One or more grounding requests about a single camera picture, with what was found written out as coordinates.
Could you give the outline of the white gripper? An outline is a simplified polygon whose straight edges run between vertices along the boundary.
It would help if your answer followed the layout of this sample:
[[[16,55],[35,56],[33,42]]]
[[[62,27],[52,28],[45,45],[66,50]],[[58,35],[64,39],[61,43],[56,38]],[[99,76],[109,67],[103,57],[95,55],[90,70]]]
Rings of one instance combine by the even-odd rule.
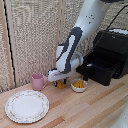
[[[64,69],[63,71],[59,71],[57,68],[53,68],[48,71],[48,80],[50,82],[54,82],[55,87],[57,87],[57,80],[64,79],[63,83],[67,83],[67,77],[70,77],[74,74],[74,69]]]

